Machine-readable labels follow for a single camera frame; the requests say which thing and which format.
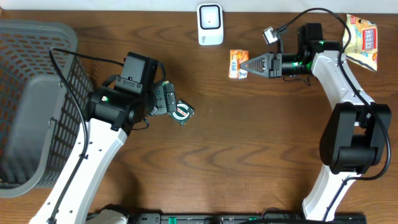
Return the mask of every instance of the snack bag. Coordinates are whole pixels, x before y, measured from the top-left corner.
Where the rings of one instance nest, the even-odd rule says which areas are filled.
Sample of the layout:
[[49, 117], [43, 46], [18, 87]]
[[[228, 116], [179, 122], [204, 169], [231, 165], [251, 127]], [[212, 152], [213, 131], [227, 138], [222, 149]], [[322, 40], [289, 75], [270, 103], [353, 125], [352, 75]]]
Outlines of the snack bag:
[[230, 50], [229, 51], [229, 77], [230, 78], [246, 78], [248, 72], [241, 69], [241, 63], [249, 60], [249, 52], [247, 50]]
[[[345, 50], [347, 59], [358, 65], [377, 71], [377, 26], [365, 19], [347, 14], [347, 26], [351, 32], [351, 41]], [[348, 41], [345, 30], [343, 45]]]

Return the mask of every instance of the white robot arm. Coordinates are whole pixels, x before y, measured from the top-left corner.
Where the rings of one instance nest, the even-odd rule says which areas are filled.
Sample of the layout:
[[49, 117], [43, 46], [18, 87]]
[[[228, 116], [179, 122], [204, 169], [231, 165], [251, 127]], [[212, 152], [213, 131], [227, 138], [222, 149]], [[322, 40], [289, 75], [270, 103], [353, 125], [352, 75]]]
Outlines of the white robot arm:
[[[63, 49], [53, 49], [75, 54]], [[50, 51], [54, 67], [66, 87]], [[154, 82], [157, 66], [164, 78]], [[90, 94], [86, 113], [80, 124], [73, 150], [48, 199], [30, 224], [126, 224], [129, 215], [103, 210], [97, 217], [86, 222], [94, 195], [109, 163], [131, 133], [133, 126], [145, 121], [145, 116], [167, 114], [177, 110], [174, 86], [165, 80], [164, 66], [157, 60], [129, 52], [122, 74], [106, 80], [106, 84]], [[116, 81], [114, 89], [107, 86]]]
[[[302, 210], [307, 220], [332, 221], [338, 204], [354, 180], [381, 159], [384, 133], [367, 106], [372, 105], [387, 129], [391, 112], [387, 105], [374, 104], [361, 88], [348, 67], [346, 55], [340, 57], [340, 43], [323, 40], [321, 24], [305, 24], [298, 29], [297, 54], [283, 53], [280, 33], [284, 29], [286, 27], [282, 26], [274, 31], [269, 27], [263, 33], [268, 44], [278, 42], [278, 53], [269, 52], [248, 60], [241, 64], [241, 69], [267, 78], [308, 74], [317, 77], [322, 84], [332, 115], [320, 141], [323, 166], [315, 186], [302, 202]], [[355, 135], [354, 126], [366, 129], [364, 135]]]
[[[350, 102], [354, 105], [363, 105], [362, 101], [354, 95], [347, 80], [337, 66], [338, 54], [339, 51], [336, 50], [317, 53], [313, 59], [311, 71], [322, 84], [332, 110], [337, 103]], [[374, 102], [356, 81], [353, 73], [348, 67], [345, 54], [343, 54], [342, 62], [349, 79], [354, 83], [357, 90], [361, 90], [360, 94], [363, 98], [366, 99], [369, 104]], [[333, 174], [329, 166], [323, 164], [312, 191], [302, 202], [305, 218], [309, 220], [323, 220], [326, 214], [326, 208], [328, 208], [333, 197], [336, 195], [342, 181], [347, 177], [359, 176], [361, 176], [361, 174], [357, 174], [356, 172], [340, 172], [339, 174]], [[330, 208], [326, 221], [332, 221], [334, 219], [338, 204], [353, 183], [353, 180], [348, 182], [347, 186], [340, 192], [336, 202]]]

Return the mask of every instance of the white plug-in air freshener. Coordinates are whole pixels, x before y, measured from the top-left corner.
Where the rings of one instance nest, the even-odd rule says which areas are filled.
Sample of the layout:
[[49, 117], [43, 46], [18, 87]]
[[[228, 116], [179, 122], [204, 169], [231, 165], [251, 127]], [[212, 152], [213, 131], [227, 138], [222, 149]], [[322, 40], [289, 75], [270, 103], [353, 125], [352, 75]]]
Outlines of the white plug-in air freshener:
[[198, 6], [198, 38], [200, 45], [217, 45], [224, 39], [223, 9], [219, 4]]

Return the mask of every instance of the orange snack box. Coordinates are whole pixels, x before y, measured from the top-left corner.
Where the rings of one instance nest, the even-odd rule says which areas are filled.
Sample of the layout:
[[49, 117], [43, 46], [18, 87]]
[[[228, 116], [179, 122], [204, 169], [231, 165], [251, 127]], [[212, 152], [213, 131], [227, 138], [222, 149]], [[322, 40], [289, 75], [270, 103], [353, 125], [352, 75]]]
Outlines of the orange snack box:
[[241, 63], [249, 60], [249, 52], [247, 50], [230, 50], [229, 51], [229, 77], [230, 78], [246, 78], [248, 72], [241, 69]]

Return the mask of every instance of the wooden table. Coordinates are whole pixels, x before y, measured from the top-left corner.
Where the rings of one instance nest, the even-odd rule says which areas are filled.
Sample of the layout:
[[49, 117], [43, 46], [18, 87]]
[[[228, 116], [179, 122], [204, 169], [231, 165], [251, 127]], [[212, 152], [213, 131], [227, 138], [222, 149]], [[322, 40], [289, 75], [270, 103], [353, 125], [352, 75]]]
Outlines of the wooden table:
[[[2, 18], [68, 24], [83, 54], [122, 61], [133, 51], [163, 61], [177, 97], [195, 108], [184, 127], [159, 116], [150, 119], [149, 129], [133, 132], [106, 172], [90, 211], [116, 203], [132, 211], [260, 213], [269, 207], [300, 209], [321, 169], [318, 144], [331, 108], [315, 79], [311, 87], [256, 75], [229, 79], [229, 50], [249, 50], [251, 57], [275, 51], [266, 45], [262, 30], [279, 27], [295, 15], [226, 12], [224, 42], [212, 47], [198, 44], [194, 12], [5, 11]], [[366, 92], [394, 113], [398, 16], [357, 16], [378, 25], [379, 68], [373, 73], [349, 65]], [[327, 40], [343, 36], [343, 26], [328, 14], [307, 14], [284, 35], [286, 52], [297, 51], [295, 31], [305, 22], [321, 22]], [[96, 85], [121, 73], [117, 65], [82, 61]], [[396, 149], [396, 116], [389, 134]], [[368, 223], [397, 223], [397, 160], [393, 153], [382, 179], [354, 183], [338, 211], [364, 212]], [[367, 175], [378, 172], [382, 163]], [[27, 223], [50, 191], [35, 189], [0, 199], [0, 222]]]

